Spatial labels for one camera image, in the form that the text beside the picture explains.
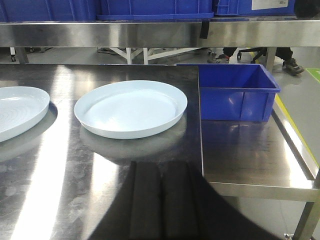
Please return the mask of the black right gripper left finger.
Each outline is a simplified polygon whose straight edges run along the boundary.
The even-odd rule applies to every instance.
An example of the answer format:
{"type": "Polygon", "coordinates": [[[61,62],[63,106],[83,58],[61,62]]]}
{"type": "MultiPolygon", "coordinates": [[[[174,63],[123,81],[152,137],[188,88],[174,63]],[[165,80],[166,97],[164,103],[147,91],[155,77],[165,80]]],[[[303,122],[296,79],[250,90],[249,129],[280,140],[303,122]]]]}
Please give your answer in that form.
{"type": "Polygon", "coordinates": [[[159,240],[161,173],[154,162],[131,162],[121,189],[90,240],[159,240]]]}

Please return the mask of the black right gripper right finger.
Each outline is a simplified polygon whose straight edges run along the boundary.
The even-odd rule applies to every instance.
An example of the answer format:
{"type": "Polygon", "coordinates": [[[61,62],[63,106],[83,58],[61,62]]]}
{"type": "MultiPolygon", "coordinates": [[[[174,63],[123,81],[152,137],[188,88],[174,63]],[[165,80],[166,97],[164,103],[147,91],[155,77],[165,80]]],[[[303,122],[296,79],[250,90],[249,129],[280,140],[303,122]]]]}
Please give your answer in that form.
{"type": "Polygon", "coordinates": [[[167,162],[162,186],[166,240],[277,239],[229,204],[188,162],[167,162]]]}

